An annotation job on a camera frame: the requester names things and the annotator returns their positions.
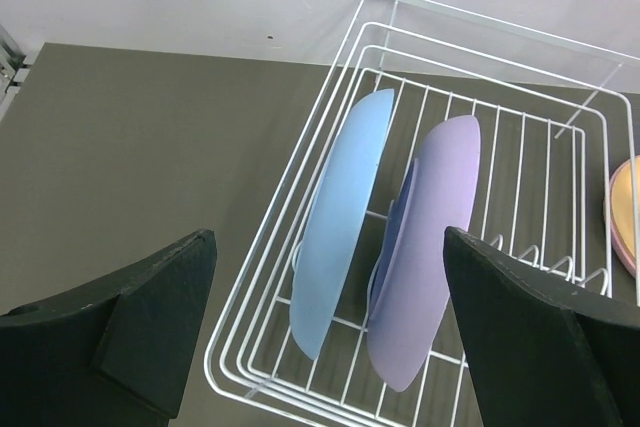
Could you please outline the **white wire dish rack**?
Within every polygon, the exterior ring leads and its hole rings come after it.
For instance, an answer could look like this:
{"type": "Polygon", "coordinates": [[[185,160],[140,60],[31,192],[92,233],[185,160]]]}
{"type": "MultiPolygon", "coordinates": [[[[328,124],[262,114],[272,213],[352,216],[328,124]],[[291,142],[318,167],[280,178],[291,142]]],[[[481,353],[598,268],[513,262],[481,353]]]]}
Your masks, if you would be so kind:
{"type": "Polygon", "coordinates": [[[469,230],[525,265],[633,302],[617,258],[609,181],[639,153],[637,57],[433,0],[359,0],[205,349],[212,390],[304,426],[479,426],[452,310],[416,379],[394,392],[368,357],[368,295],[387,209],[438,124],[479,123],[469,230]],[[323,168],[355,104],[394,103],[358,243],[315,359],[289,322],[293,279],[323,168]]]}

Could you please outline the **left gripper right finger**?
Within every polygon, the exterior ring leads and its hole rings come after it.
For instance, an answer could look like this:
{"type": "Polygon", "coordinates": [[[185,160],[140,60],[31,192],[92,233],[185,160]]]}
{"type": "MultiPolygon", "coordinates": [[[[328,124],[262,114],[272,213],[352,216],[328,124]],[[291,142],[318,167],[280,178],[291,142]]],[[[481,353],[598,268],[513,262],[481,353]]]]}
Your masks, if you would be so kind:
{"type": "Polygon", "coordinates": [[[638,425],[638,307],[459,228],[446,229],[443,257],[484,425],[638,425]]]}

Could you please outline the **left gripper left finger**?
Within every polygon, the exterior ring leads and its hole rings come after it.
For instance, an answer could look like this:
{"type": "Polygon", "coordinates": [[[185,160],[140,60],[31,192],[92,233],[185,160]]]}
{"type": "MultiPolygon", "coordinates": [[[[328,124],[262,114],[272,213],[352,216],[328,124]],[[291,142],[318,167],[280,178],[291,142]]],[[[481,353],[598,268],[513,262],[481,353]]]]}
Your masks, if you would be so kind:
{"type": "Polygon", "coordinates": [[[4,426],[166,426],[180,411],[217,261],[197,230],[1,317],[4,426]]]}

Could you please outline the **purple plate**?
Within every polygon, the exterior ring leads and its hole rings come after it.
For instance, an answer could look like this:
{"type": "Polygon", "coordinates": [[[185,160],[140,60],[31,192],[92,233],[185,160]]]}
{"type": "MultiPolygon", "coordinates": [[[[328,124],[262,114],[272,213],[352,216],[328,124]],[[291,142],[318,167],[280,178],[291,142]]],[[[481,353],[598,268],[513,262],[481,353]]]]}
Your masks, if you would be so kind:
{"type": "Polygon", "coordinates": [[[438,124],[390,205],[370,292],[367,348],[375,372],[396,392],[417,377],[446,310],[444,234],[448,227],[469,227],[480,153],[474,116],[438,124]]]}

